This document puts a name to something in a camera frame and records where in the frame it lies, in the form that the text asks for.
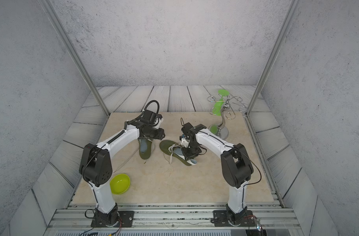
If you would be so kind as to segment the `olive green shoe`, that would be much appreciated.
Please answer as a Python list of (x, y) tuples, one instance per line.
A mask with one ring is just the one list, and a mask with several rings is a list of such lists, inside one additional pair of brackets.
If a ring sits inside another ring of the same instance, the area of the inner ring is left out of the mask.
[(185, 160), (185, 157), (182, 153), (182, 146), (178, 143), (170, 140), (163, 140), (159, 144), (160, 150), (164, 153), (164, 159), (169, 163), (173, 163), (173, 159), (178, 159), (181, 163), (186, 166), (197, 165), (197, 161), (195, 159)]
[(130, 157), (128, 157), (119, 167), (116, 168), (116, 170), (113, 171), (113, 173), (119, 171), (124, 165), (126, 165), (130, 159), (136, 154), (136, 152), (139, 152), (139, 156), (143, 160), (147, 160), (151, 157), (152, 153), (155, 151), (155, 147), (152, 148), (153, 141), (151, 139), (138, 139), (139, 148), (136, 149)]

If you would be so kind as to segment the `grey blue insole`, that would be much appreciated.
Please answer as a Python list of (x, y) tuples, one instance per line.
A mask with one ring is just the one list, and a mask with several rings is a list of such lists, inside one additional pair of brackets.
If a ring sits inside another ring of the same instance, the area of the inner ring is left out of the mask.
[(193, 165), (197, 165), (197, 163), (198, 163), (197, 160), (195, 160), (195, 159), (186, 160), (180, 147), (174, 147), (172, 149), (171, 155), (176, 157), (178, 160), (180, 160), (186, 166), (193, 166)]

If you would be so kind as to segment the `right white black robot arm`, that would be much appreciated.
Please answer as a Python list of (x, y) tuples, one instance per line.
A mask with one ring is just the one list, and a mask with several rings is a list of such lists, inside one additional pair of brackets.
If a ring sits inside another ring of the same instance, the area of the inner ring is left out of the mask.
[(238, 226), (248, 216), (246, 189), (255, 166), (249, 159), (245, 146), (234, 145), (217, 137), (202, 124), (193, 126), (186, 123), (181, 131), (181, 152), (186, 162), (194, 164), (193, 159), (201, 154), (202, 149), (220, 157), (223, 177), (230, 186), (226, 218), (231, 225)]

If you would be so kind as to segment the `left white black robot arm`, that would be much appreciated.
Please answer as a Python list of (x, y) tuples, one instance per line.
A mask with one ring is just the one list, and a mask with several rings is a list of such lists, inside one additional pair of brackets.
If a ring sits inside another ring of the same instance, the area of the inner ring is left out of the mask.
[(110, 179), (113, 173), (111, 158), (134, 140), (162, 140), (164, 129), (160, 128), (163, 117), (159, 114), (160, 105), (151, 100), (148, 105), (155, 103), (155, 112), (146, 106), (142, 113), (131, 121), (124, 122), (121, 131), (97, 144), (87, 144), (79, 167), (79, 174), (93, 191), (97, 207), (95, 218), (115, 224), (118, 221), (118, 207), (112, 196)]

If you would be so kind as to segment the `green plastic wine glass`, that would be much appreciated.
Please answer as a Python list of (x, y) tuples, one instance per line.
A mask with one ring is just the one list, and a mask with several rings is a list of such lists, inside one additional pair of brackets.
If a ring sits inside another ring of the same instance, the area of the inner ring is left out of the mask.
[(225, 89), (219, 89), (218, 95), (220, 96), (219, 99), (214, 96), (211, 96), (210, 101), (215, 102), (215, 105), (212, 108), (212, 114), (216, 116), (221, 116), (221, 108), (224, 106), (224, 103), (227, 101), (227, 98), (229, 97), (230, 93)]

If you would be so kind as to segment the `silver metal cup stand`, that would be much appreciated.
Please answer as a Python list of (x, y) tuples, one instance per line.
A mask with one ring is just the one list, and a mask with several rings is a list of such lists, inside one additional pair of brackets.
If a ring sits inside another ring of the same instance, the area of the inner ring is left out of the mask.
[[(213, 107), (215, 102), (210, 101), (210, 97), (208, 97), (208, 102), (213, 103)], [(247, 106), (242, 103), (242, 98), (239, 96), (231, 96), (227, 98), (227, 101), (224, 103), (224, 106), (221, 108), (221, 122), (219, 124), (213, 124), (209, 127), (209, 130), (214, 135), (218, 136), (219, 138), (226, 140), (229, 135), (229, 130), (226, 127), (227, 120), (233, 120), (236, 118), (236, 112), (240, 112), (245, 114), (247, 112)]]

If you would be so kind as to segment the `lime green bowl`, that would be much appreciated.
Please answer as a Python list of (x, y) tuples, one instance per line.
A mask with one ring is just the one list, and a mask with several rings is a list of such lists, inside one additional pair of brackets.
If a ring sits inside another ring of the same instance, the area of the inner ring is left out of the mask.
[(129, 190), (130, 177), (127, 174), (118, 174), (110, 181), (110, 189), (112, 194), (121, 195)]

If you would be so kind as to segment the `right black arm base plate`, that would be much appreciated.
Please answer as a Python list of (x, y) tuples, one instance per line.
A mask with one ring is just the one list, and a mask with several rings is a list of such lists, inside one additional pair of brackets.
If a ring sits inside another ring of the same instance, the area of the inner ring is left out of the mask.
[(235, 214), (229, 210), (214, 210), (210, 222), (216, 227), (256, 227), (257, 223), (253, 212), (243, 210)]

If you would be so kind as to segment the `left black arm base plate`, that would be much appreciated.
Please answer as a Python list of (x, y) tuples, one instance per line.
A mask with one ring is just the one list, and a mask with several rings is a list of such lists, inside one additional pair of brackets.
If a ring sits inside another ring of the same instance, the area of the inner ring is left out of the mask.
[(95, 216), (92, 219), (92, 228), (131, 228), (134, 211), (113, 211), (108, 214), (96, 211)]

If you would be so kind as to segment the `aluminium front rail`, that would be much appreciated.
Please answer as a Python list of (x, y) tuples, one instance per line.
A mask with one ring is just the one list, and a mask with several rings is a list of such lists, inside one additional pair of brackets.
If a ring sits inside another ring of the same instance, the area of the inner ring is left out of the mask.
[(300, 222), (291, 208), (275, 204), (249, 204), (252, 214), (233, 226), (224, 215), (226, 206), (212, 204), (121, 204), (123, 227), (93, 228), (92, 206), (70, 206), (55, 211), (45, 234), (115, 236), (137, 235), (237, 235), (237, 236), (302, 236)]

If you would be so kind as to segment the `right aluminium frame post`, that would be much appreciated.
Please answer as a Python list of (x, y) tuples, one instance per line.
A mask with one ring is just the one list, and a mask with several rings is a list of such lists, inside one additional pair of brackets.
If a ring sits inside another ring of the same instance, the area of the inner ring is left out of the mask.
[(269, 73), (275, 63), (275, 60), (279, 54), (279, 51), (280, 51), (280, 48), (281, 48), (281, 45), (283, 44), (285, 38), (286, 38), (286, 35), (288, 34), (288, 31), (290, 29), (290, 26), (291, 26), (291, 23), (293, 21), (293, 18), (295, 16), (295, 13), (299, 7), (299, 4), (300, 4), (300, 0), (292, 0), (291, 1), (291, 4), (290, 4), (290, 7), (289, 7), (289, 10), (287, 12), (287, 15), (284, 19), (284, 22), (281, 26), (281, 29), (278, 33), (278, 36), (276, 38), (276, 41), (275, 41), (275, 44), (272, 48), (272, 51), (270, 53), (270, 56), (268, 58), (268, 61), (264, 67), (264, 70), (260, 76), (260, 79), (257, 83), (257, 86), (255, 88), (255, 91), (253, 93), (253, 96), (252, 96), (252, 99), (249, 103), (249, 106), (248, 106), (248, 109), (247, 109), (247, 112), (246, 112), (246, 116), (249, 117), (249, 115), (252, 113), (253, 111), (253, 108), (255, 106), (255, 103), (256, 101), (258, 100), (258, 97), (259, 97), (259, 94), (261, 93), (264, 85), (265, 85), (265, 82), (267, 81), (268, 79), (268, 76), (269, 76)]

